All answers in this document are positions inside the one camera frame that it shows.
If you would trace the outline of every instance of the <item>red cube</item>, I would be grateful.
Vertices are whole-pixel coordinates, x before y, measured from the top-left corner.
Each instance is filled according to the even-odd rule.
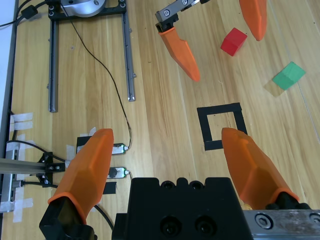
[[[231,32],[229,32],[228,35],[224,38],[221,49],[227,54],[234,56],[236,52],[238,52],[238,50],[242,47],[246,38],[246,34],[234,27]]]

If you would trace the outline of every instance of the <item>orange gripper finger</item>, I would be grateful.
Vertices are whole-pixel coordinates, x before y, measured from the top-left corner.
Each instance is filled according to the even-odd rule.
[[[98,130],[71,161],[48,204],[58,198],[68,197],[83,224],[86,224],[90,210],[99,203],[103,195],[113,146],[113,131]]]
[[[159,32],[171,57],[194,81],[200,81],[200,72],[195,57],[192,54],[187,41],[181,40],[173,27],[165,32]]]
[[[267,30],[267,0],[239,0],[243,18],[257,41]]]
[[[235,189],[254,210],[265,209],[286,192],[299,201],[270,158],[251,137],[233,128],[222,129],[222,145]]]

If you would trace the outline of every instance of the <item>wooden floor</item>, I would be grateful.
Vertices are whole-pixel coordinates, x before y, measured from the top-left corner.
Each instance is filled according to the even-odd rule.
[[[194,54],[200,82],[179,68],[157,33],[154,14],[170,2],[128,1],[137,75],[135,102],[127,101],[121,18],[75,21],[87,47],[113,74],[132,127],[132,148],[113,156],[111,165],[160,182],[229,177],[223,150],[204,150],[197,108],[240,103],[248,135],[273,160],[301,201],[319,209],[320,2],[269,0],[267,32],[260,42],[246,26],[237,0],[211,0],[180,13],[175,26]],[[67,21],[59,27],[58,113],[48,112],[50,22],[46,7],[41,10],[41,19],[18,27],[12,111],[33,112],[33,128],[18,134],[63,158],[66,146],[76,146],[77,137],[93,127],[112,128],[114,142],[128,144],[112,80],[85,51]],[[234,57],[220,50],[232,28],[248,35]],[[282,91],[272,78],[290,61],[306,75]],[[214,140],[221,139],[222,127],[236,127],[231,114],[210,116],[209,124]],[[41,156],[35,149],[25,152],[26,161],[36,162]],[[117,194],[102,197],[101,206],[113,221],[116,213],[127,211],[129,190],[130,179],[120,179]],[[12,213],[4,214],[2,239],[43,240],[39,222],[53,193],[54,189],[26,186],[24,198],[33,198],[33,207],[23,209],[19,223],[13,223]],[[98,212],[91,212],[87,223],[99,239],[111,239],[111,230]]]

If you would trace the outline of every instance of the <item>wooden block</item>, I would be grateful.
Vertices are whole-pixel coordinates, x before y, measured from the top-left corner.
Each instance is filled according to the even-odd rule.
[[[221,49],[227,54],[234,56],[236,52],[238,52],[238,50],[242,47],[246,38],[246,34],[234,27],[231,32],[229,32],[228,35],[224,38]]]
[[[305,73],[305,70],[292,61],[281,72],[279,72],[272,81],[283,90],[287,90],[298,82]]]

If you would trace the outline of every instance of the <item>black square outline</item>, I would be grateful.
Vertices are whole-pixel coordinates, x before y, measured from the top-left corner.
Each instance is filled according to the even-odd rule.
[[[248,134],[244,116],[242,115],[242,108],[239,102],[225,104],[225,105],[218,105],[218,106],[198,107],[196,111],[198,112],[205,151],[223,148],[221,140],[212,141],[208,115],[224,114],[224,113],[232,112],[235,119],[236,128],[239,131],[242,131],[245,134]]]

